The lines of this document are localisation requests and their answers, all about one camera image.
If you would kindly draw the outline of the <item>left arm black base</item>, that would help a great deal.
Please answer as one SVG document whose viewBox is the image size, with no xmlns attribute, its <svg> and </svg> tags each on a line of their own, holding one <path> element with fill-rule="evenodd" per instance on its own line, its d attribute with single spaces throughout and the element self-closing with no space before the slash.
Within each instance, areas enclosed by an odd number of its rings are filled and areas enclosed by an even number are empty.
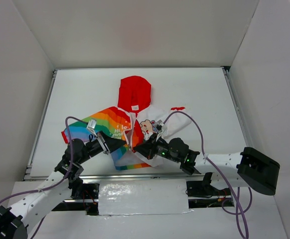
<svg viewBox="0 0 290 239">
<path fill-rule="evenodd" d="M 83 211 L 88 216 L 97 216 L 99 214 L 99 183 L 83 184 L 83 189 L 71 207 L 74 211 Z"/>
</svg>

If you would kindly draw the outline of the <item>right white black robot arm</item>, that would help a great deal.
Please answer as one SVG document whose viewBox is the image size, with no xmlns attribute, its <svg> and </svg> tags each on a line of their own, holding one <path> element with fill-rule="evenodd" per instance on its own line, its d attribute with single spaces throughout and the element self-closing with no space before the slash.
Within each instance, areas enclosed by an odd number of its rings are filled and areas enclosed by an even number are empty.
<svg viewBox="0 0 290 239">
<path fill-rule="evenodd" d="M 169 142 L 151 138 L 134 147 L 134 151 L 149 161 L 161 157 L 179 164 L 188 175 L 201 174 L 203 191 L 208 195 L 227 187 L 250 187 L 273 196 L 276 193 L 280 164 L 252 147 L 230 154 L 203 154 L 193 151 L 181 138 Z"/>
</svg>

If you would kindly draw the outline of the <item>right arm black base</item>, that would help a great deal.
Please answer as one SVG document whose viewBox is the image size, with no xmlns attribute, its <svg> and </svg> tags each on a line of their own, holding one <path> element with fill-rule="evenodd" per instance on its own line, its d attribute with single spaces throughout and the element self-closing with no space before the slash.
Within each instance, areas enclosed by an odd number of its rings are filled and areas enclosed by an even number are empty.
<svg viewBox="0 0 290 239">
<path fill-rule="evenodd" d="M 186 194 L 190 198 L 197 200 L 209 200 L 209 201 L 222 201 L 231 196 L 231 192 L 228 188 L 216 189 L 210 184 L 204 181 L 187 181 L 186 182 Z"/>
</svg>

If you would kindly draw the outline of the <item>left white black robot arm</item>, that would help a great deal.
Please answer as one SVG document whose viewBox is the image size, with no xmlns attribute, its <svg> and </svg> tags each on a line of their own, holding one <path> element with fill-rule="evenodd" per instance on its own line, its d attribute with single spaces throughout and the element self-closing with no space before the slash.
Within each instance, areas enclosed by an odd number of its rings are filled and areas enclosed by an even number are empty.
<svg viewBox="0 0 290 239">
<path fill-rule="evenodd" d="M 50 176 L 38 188 L 17 193 L 23 196 L 9 207 L 0 206 L 0 239 L 26 239 L 37 224 L 41 224 L 58 204 L 68 198 L 79 198 L 83 194 L 82 163 L 99 153 L 111 153 L 126 142 L 111 138 L 103 132 L 96 140 L 84 143 L 70 139 L 61 161 Z"/>
</svg>

